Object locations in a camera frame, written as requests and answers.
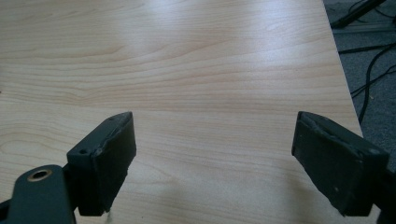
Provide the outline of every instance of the wooden desk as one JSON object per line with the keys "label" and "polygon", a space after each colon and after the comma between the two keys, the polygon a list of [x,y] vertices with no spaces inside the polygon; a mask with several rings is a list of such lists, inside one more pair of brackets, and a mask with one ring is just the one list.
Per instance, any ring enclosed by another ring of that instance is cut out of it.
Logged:
{"label": "wooden desk", "polygon": [[290,155],[299,110],[359,133],[319,0],[0,2],[0,200],[134,112],[110,217],[79,223],[374,223],[342,218]]}

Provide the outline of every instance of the round hole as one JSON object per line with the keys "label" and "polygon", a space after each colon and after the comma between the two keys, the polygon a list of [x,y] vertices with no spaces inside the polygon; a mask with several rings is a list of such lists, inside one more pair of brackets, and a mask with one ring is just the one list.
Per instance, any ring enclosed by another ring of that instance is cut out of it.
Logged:
{"label": "round hole", "polygon": [[52,174],[51,170],[39,170],[29,175],[27,177],[27,180],[30,182],[36,182],[49,177],[51,174]]}
{"label": "round hole", "polygon": [[79,151],[79,154],[87,154],[87,149],[83,148],[82,150]]}

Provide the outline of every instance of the black clamp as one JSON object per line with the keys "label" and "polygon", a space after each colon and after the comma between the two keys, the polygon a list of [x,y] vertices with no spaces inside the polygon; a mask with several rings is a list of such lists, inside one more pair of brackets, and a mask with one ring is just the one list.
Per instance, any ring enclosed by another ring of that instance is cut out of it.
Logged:
{"label": "black clamp", "polygon": [[396,223],[388,152],[330,119],[299,112],[291,153],[341,215],[367,217],[375,204],[377,223]]}
{"label": "black clamp", "polygon": [[110,210],[136,155],[132,112],[103,121],[67,153],[64,168],[45,165],[21,175],[0,203],[0,223],[76,223]]}

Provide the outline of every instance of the floor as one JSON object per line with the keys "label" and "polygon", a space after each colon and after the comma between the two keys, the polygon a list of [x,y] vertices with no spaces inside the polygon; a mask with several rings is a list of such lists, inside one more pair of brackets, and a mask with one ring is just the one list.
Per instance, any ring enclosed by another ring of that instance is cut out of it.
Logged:
{"label": "floor", "polygon": [[[328,13],[329,21],[336,21],[346,15],[348,9],[358,1],[350,0],[325,0],[324,4]],[[396,14],[396,1],[388,0],[379,8],[380,11],[394,16]],[[361,17],[362,21],[352,23],[354,25],[379,24],[391,25],[392,19],[387,18],[375,11]],[[336,34],[333,31],[338,50],[354,49],[367,46],[385,45],[396,42],[395,32],[371,32],[359,34]],[[340,55],[344,67],[346,80],[350,91],[356,90],[365,84],[366,71],[375,55],[382,49],[364,51],[352,54]],[[371,77],[376,78],[384,73],[392,65],[396,64],[396,48],[388,51],[378,58],[373,66]],[[389,168],[396,170],[396,73],[386,75],[370,88],[369,104],[361,123],[363,136],[368,141],[390,152],[391,160]],[[353,98],[357,115],[360,114],[363,105],[364,92]]]}

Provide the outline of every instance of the bolt hole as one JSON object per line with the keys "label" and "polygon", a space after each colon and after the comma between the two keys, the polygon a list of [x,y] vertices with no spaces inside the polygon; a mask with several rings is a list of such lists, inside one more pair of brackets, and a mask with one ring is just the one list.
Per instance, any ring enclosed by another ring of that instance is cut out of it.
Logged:
{"label": "bolt hole", "polygon": [[39,170],[27,177],[30,182],[36,182],[49,177],[52,174],[51,170]]}
{"label": "bolt hole", "polygon": [[84,155],[87,154],[87,152],[88,152],[87,149],[83,148],[82,150],[79,151],[79,154]]}

